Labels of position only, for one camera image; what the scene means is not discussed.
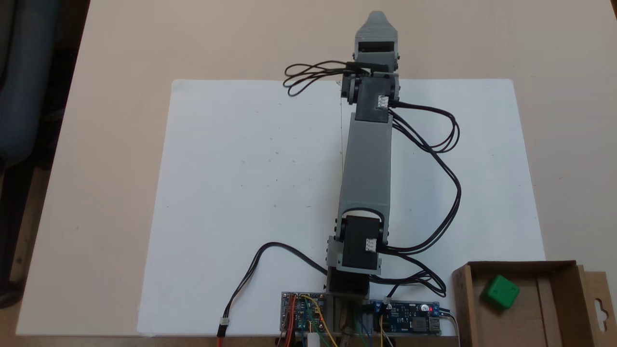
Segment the grey tapered moving gripper finger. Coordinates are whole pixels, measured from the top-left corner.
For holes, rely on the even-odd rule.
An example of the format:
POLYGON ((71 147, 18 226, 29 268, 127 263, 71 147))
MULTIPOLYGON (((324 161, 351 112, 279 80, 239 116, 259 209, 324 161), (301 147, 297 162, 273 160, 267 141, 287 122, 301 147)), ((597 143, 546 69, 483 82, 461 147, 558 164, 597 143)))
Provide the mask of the grey tapered moving gripper finger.
POLYGON ((398 31, 382 11, 372 11, 355 35, 355 42, 398 42, 398 31))

